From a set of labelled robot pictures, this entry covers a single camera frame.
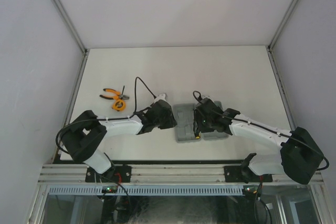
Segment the grey plastic tool case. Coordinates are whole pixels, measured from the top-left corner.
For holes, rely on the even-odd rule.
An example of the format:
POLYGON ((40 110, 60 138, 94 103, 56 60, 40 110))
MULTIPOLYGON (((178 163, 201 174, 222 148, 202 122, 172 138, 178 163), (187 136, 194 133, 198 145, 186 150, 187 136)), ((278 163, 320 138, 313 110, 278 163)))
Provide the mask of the grey plastic tool case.
POLYGON ((175 139, 178 143, 190 143, 200 140, 216 141, 228 138, 229 135, 218 131, 201 133, 199 138, 194 134, 194 111, 196 104, 183 103, 173 105, 173 115, 177 122, 175 127, 175 139))

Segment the black yellow screwdriver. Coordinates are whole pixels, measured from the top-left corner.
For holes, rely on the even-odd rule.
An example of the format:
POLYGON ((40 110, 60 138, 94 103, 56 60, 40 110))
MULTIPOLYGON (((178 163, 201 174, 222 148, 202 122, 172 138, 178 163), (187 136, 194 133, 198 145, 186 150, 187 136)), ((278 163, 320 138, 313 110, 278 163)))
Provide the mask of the black yellow screwdriver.
POLYGON ((200 133, 195 133, 195 138, 196 138, 197 140, 200 139, 200 138, 201 138, 200 133))

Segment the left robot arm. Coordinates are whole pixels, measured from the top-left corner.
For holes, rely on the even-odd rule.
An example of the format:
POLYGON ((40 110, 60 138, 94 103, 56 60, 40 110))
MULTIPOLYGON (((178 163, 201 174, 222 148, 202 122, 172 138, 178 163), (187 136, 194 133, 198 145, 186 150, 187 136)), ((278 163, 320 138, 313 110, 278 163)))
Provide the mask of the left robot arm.
POLYGON ((105 138, 141 135, 155 128, 165 130, 176 126, 170 104, 158 100, 124 118, 100 118, 93 111, 86 110, 57 133, 56 142, 63 143, 65 152, 76 164, 86 164, 103 182, 109 182, 115 176, 115 169, 107 154, 99 150, 105 138))

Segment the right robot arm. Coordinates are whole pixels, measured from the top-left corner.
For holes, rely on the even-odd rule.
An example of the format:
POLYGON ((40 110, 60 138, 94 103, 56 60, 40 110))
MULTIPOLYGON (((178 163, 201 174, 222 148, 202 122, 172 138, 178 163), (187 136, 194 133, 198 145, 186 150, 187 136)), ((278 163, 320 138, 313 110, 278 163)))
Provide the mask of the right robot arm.
POLYGON ((265 175, 286 174, 306 185, 315 172, 327 169, 329 161, 309 132, 296 127, 283 130, 252 120, 234 109, 222 110, 205 95, 196 97, 194 134, 217 131, 243 137, 269 148, 271 154, 250 153, 239 166, 246 183, 265 175))

